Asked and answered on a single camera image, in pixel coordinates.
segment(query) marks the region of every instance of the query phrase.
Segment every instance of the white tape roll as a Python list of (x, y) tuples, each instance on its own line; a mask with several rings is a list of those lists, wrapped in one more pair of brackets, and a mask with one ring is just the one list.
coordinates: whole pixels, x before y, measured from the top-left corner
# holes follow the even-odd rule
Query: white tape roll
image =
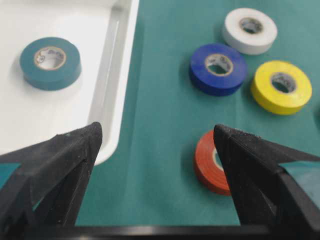
[(248, 55), (265, 53), (278, 34), (274, 21), (252, 8), (238, 8), (228, 13), (222, 35), (225, 42)]

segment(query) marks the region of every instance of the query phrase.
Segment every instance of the tape roll hole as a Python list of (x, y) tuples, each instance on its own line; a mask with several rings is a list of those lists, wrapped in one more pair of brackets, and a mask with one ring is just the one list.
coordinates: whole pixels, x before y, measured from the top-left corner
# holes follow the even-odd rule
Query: tape roll hole
[(52, 71), (61, 68), (66, 58), (67, 55), (61, 48), (46, 46), (35, 53), (34, 63), (40, 69)]
[(210, 73), (217, 76), (229, 75), (234, 69), (232, 61), (227, 56), (218, 53), (207, 56), (204, 64)]
[(217, 153), (217, 149), (214, 149), (214, 150), (213, 150), (212, 159), (213, 159), (213, 163), (214, 163), (221, 171), (223, 171), (224, 168), (222, 167), (222, 163), (221, 163), (220, 157), (219, 157), (219, 155), (218, 155), (218, 153)]
[(287, 73), (277, 72), (271, 76), (272, 86), (285, 94), (292, 93), (296, 90), (295, 79)]
[(248, 34), (258, 34), (263, 30), (262, 23), (254, 18), (245, 17), (240, 21), (240, 27)]

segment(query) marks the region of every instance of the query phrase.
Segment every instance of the red tape roll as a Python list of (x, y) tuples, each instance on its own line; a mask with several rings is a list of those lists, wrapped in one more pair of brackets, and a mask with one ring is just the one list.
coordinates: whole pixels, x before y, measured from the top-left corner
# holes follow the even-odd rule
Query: red tape roll
[(230, 196), (226, 175), (215, 160), (215, 151), (214, 131), (211, 130), (196, 145), (194, 171), (199, 181), (212, 192)]

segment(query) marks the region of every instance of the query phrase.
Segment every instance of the yellow tape roll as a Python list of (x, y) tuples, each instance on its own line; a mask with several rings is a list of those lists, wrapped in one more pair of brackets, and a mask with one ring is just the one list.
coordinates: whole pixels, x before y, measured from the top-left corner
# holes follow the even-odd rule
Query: yellow tape roll
[(284, 61), (268, 61), (255, 72), (251, 92), (264, 109), (279, 115), (298, 112), (311, 98), (306, 74)]

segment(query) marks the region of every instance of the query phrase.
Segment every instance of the green cloth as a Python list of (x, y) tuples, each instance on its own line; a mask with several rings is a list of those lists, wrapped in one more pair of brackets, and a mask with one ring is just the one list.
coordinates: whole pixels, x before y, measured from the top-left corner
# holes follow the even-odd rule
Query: green cloth
[(320, 162), (295, 161), (279, 165), (285, 168), (320, 209)]
[(0, 163), (0, 190), (20, 163)]
[[(267, 53), (244, 56), (248, 75), (235, 94), (206, 95), (190, 82), (190, 56), (223, 43), (227, 13), (243, 7), (269, 15), (277, 39)], [(319, 8), (318, 0), (140, 0), (119, 144), (94, 168), (77, 224), (239, 224), (232, 199), (193, 170), (197, 141), (218, 123), (320, 156)], [(313, 96), (297, 114), (269, 113), (252, 98), (254, 73), (270, 60), (310, 78)]]

